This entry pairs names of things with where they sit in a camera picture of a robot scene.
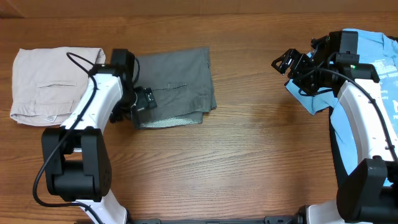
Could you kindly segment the grey shorts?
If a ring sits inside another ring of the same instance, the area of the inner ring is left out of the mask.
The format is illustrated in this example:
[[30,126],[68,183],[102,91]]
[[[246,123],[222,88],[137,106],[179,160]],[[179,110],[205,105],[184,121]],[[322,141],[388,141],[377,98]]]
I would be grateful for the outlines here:
[[142,129],[200,124],[217,107],[210,49],[139,56],[137,85],[151,88],[157,107],[138,113]]

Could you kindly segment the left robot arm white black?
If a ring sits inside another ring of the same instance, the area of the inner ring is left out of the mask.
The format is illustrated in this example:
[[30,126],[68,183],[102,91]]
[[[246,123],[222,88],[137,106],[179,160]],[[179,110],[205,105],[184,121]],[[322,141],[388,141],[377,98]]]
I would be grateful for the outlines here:
[[124,119],[141,127],[139,113],[156,108],[150,88],[137,86],[140,63],[127,49],[114,49],[111,62],[82,69],[88,87],[74,112],[58,128],[42,133],[44,163],[32,196],[43,207],[79,207],[92,223],[132,223],[111,191],[112,168],[103,133]]

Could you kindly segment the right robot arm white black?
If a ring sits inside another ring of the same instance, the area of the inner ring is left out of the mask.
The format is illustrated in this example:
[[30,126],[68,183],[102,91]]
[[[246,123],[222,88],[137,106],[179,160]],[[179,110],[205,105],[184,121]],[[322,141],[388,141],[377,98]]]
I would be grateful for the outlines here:
[[397,222],[397,39],[343,29],[272,62],[311,114],[329,110],[338,190],[292,223]]

